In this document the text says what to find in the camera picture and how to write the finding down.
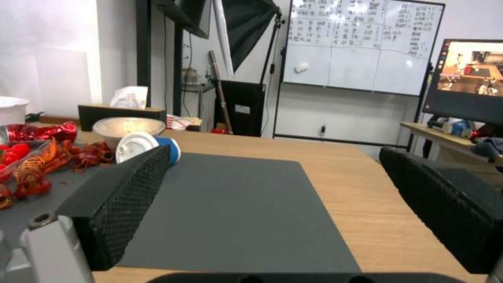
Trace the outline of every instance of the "monitor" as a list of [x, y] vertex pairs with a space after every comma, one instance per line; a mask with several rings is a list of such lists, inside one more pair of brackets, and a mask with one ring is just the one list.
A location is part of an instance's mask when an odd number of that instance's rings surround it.
[[209, 38], [211, 0], [154, 0], [155, 6], [188, 32]]
[[446, 39], [423, 111], [503, 125], [503, 40]]

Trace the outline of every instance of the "wooden table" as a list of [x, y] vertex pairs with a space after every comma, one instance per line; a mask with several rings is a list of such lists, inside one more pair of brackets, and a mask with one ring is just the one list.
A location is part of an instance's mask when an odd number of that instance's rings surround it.
[[[436, 272], [467, 282], [470, 275], [398, 194], [381, 166], [350, 145], [167, 131], [182, 152], [298, 161], [364, 272]], [[99, 137], [80, 133], [80, 142]], [[146, 282], [174, 271], [115, 267], [97, 282]]]
[[[445, 134], [439, 129], [428, 128], [428, 126], [424, 124], [418, 123], [408, 123], [402, 122], [400, 123], [402, 126], [410, 129], [413, 134], [423, 136], [427, 139], [432, 140], [433, 142], [439, 143], [441, 146], [449, 148], [451, 150], [457, 151], [464, 155], [469, 159], [460, 159], [458, 161], [469, 162], [469, 163], [478, 163], [483, 164], [488, 162], [488, 158], [484, 158], [482, 156], [478, 156], [470, 151], [470, 147], [473, 146], [473, 143], [464, 138], [460, 138], [454, 135]], [[503, 166], [503, 155], [500, 155], [492, 165], [502, 165]]]

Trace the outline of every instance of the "softbox light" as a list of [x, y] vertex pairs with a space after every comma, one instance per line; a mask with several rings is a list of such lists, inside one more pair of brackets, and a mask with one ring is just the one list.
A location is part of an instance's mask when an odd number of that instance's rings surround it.
[[272, 0], [221, 0], [232, 68], [236, 71], [266, 31], [271, 19], [280, 13]]

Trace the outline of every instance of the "small table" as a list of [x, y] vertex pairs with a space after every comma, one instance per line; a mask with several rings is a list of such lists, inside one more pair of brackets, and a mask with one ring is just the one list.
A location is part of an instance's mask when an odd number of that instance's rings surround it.
[[430, 154], [430, 159], [441, 163], [456, 164], [497, 187], [503, 184], [503, 174], [496, 169], [496, 166], [503, 167], [503, 155], [496, 158], [494, 163], [490, 163], [488, 158], [471, 152], [470, 148], [474, 144], [468, 139], [445, 134], [439, 129], [428, 128], [423, 124], [403, 122], [401, 125], [410, 129], [413, 134], [423, 136], [438, 146], [438, 154]]

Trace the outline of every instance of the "cloth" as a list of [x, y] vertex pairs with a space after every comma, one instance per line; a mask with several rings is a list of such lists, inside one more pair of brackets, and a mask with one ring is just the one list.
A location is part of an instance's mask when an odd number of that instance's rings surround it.
[[503, 154], [503, 138], [501, 137], [481, 137], [475, 140], [476, 145], [470, 150], [480, 156], [487, 157], [491, 160], [498, 158]]

